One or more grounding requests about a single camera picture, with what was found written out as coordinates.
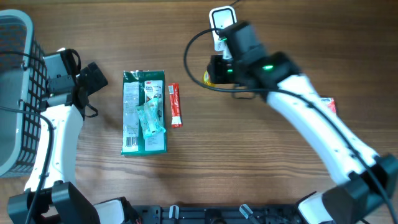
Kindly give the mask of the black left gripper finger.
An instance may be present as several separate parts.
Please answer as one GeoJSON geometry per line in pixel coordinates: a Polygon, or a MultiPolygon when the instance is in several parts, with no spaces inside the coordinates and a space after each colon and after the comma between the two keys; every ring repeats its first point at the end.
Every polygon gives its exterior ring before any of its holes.
{"type": "Polygon", "coordinates": [[[83,69],[83,79],[87,84],[100,82],[99,67],[95,62],[89,63],[83,69]]]}
{"type": "Polygon", "coordinates": [[[86,74],[87,95],[90,96],[108,84],[106,77],[100,69],[86,74]]]}

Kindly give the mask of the yellow drink bottle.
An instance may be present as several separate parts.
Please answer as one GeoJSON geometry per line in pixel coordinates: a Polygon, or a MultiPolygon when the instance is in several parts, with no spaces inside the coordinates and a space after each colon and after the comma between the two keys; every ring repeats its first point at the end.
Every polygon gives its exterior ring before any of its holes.
{"type": "Polygon", "coordinates": [[[205,71],[203,74],[203,83],[207,86],[215,87],[216,85],[211,81],[210,74],[208,71],[205,71]]]}

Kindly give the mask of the green glove packet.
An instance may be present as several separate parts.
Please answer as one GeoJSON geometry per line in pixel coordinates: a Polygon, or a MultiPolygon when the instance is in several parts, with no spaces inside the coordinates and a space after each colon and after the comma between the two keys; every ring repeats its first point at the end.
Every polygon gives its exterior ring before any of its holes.
{"type": "Polygon", "coordinates": [[[165,128],[165,72],[125,71],[123,73],[123,156],[149,156],[167,152],[166,133],[161,131],[148,138],[144,137],[138,108],[157,99],[156,115],[159,124],[165,128]]]}

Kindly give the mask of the red stick packet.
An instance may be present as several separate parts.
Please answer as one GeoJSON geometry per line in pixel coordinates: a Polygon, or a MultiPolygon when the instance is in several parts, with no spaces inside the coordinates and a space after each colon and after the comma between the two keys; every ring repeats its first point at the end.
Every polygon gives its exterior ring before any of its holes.
{"type": "Polygon", "coordinates": [[[180,109],[180,94],[179,94],[179,84],[171,83],[169,85],[169,95],[170,95],[170,105],[172,113],[172,128],[181,128],[181,109],[180,109]]]}

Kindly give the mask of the teal candy wrapper packet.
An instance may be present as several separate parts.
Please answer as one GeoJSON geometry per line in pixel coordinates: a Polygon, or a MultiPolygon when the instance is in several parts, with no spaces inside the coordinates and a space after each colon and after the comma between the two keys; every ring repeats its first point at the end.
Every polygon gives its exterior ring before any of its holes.
{"type": "Polygon", "coordinates": [[[156,134],[166,132],[158,116],[160,102],[159,98],[152,98],[143,105],[135,107],[144,139],[149,139],[156,134]]]}

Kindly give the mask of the pink tissue box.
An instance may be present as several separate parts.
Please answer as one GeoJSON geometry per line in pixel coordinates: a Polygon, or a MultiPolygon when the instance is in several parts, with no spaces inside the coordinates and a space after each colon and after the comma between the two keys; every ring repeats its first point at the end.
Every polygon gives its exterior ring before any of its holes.
{"type": "Polygon", "coordinates": [[[335,99],[332,97],[321,97],[321,102],[329,108],[334,114],[337,114],[335,99]]]}

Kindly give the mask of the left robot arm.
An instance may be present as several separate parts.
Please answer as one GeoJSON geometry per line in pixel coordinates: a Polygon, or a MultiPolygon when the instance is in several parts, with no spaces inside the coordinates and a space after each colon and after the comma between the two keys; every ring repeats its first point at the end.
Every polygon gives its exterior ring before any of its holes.
{"type": "Polygon", "coordinates": [[[14,223],[138,221],[124,197],[93,205],[75,185],[88,97],[106,85],[95,63],[23,61],[1,70],[1,176],[29,174],[7,203],[14,223]]]}

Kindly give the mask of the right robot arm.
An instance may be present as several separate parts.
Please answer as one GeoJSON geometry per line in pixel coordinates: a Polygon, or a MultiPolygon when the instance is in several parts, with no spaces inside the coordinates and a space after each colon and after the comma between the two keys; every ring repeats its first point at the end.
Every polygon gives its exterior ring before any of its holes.
{"type": "Polygon", "coordinates": [[[216,64],[212,82],[225,91],[254,92],[303,136],[324,163],[335,186],[299,203],[308,223],[356,223],[381,205],[397,219],[391,198],[397,159],[381,156],[323,103],[309,78],[282,52],[268,54],[253,26],[241,21],[215,29],[231,53],[216,64]]]}

